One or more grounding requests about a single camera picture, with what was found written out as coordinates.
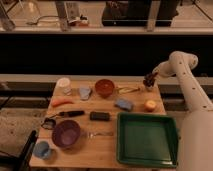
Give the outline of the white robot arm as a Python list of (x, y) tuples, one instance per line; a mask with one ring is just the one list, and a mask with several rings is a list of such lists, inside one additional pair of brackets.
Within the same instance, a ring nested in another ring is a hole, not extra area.
[(182, 122), (176, 171), (213, 171), (213, 102), (193, 76), (198, 57), (174, 51), (153, 69), (160, 77), (175, 75), (189, 110)]

